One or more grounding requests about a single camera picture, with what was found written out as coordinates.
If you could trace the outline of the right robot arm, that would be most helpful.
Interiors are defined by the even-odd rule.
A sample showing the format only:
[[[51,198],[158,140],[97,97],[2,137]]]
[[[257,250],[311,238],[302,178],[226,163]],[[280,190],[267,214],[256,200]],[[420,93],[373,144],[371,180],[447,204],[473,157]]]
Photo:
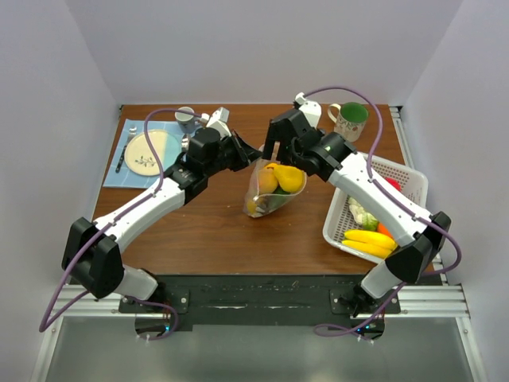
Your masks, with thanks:
[[[301,110],[290,109],[270,121],[263,158],[274,151],[280,163],[317,175],[354,197],[395,239],[396,249],[363,277],[344,303],[370,313],[393,287],[420,279],[443,246],[451,224],[447,214],[412,204],[373,171],[349,141],[312,127]]]

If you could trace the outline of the peach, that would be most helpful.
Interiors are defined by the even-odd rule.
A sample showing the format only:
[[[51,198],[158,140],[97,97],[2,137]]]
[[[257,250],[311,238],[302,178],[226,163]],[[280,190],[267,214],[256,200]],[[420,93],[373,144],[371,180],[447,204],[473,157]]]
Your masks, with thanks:
[[[273,169],[262,168],[257,172],[258,193],[272,194],[278,187],[278,179]]]

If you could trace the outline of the red apple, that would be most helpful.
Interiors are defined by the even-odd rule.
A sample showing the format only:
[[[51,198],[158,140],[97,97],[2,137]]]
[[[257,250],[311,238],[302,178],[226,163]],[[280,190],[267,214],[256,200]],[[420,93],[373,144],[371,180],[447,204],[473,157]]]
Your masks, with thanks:
[[[398,183],[395,179],[387,177],[387,178],[386,178],[386,181],[387,181],[390,185],[392,185],[395,189],[397,189],[399,192],[401,192],[401,191],[402,191],[402,187],[400,186],[400,184],[399,184],[399,183]]]

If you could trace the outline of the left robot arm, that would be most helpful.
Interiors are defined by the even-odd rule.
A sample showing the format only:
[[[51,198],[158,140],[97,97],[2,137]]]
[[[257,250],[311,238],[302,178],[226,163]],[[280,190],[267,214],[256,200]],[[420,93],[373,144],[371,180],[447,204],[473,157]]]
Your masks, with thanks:
[[[242,170],[261,155],[237,134],[222,137],[212,128],[199,129],[161,180],[94,222],[79,218],[72,224],[62,260],[65,274],[96,298],[116,293],[147,312],[160,310],[168,300],[163,282],[125,265],[122,253],[147,228],[202,193],[211,176]]]

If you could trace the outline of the yellow red mango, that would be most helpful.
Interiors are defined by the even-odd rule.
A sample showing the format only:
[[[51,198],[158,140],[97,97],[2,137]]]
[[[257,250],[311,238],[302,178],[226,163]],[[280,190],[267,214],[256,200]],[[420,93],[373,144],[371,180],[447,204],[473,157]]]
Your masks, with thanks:
[[[263,197],[260,195],[249,195],[247,198],[246,208],[249,215],[261,214],[264,212],[262,207]]]

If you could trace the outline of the green cucumber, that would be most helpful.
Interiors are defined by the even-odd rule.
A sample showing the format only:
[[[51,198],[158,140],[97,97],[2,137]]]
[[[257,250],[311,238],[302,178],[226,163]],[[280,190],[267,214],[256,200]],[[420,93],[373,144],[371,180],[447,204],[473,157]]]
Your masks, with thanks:
[[[280,187],[277,187],[276,190],[273,192],[273,195],[288,196],[289,193],[281,189]]]

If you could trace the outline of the polka dot zip bag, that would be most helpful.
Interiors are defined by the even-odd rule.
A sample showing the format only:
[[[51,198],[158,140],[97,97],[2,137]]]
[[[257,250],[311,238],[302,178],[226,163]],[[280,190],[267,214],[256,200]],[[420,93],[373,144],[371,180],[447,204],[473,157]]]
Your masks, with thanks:
[[[307,175],[297,167],[277,160],[279,143],[274,144],[270,159],[260,158],[254,164],[243,212],[251,218],[267,216],[289,203],[305,188]]]

